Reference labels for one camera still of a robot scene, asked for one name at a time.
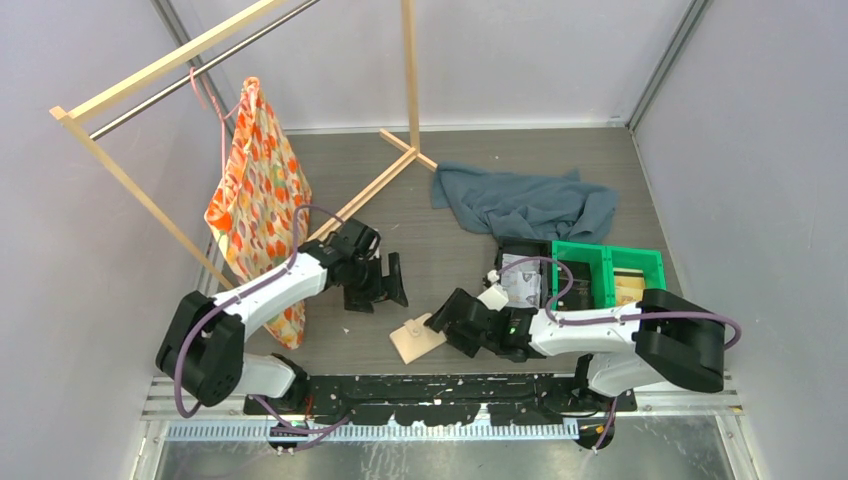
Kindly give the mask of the beige leather card holder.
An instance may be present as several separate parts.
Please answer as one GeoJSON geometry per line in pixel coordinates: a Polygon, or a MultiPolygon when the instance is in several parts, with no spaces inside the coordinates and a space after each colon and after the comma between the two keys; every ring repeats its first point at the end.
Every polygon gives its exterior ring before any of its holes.
{"type": "Polygon", "coordinates": [[[412,363],[447,342],[442,332],[425,325],[431,316],[431,313],[425,313],[409,319],[389,334],[389,340],[404,364],[412,363]]]}

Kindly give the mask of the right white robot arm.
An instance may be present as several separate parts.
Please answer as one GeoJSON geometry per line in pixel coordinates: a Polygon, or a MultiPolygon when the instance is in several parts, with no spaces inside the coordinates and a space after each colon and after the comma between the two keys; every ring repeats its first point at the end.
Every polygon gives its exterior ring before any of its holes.
{"type": "Polygon", "coordinates": [[[589,411],[660,382],[718,393],[725,352],[741,338],[735,321],[663,289],[621,306],[554,312],[495,309],[457,289],[425,325],[468,357],[481,349],[515,363],[577,354],[571,397],[589,411]]]}

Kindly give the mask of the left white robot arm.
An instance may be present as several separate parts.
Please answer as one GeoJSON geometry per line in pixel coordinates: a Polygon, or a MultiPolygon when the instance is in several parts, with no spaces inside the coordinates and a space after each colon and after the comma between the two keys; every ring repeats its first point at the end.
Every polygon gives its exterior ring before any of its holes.
{"type": "Polygon", "coordinates": [[[379,255],[381,236],[351,219],[324,240],[301,245],[284,264],[229,291],[199,291],[179,302],[155,357],[178,395],[212,407],[231,395],[264,399],[284,414],[308,395],[306,372],[280,354],[245,351],[246,341],[288,308],[339,287],[347,311],[371,313],[377,303],[407,306],[400,256],[379,255]]]}

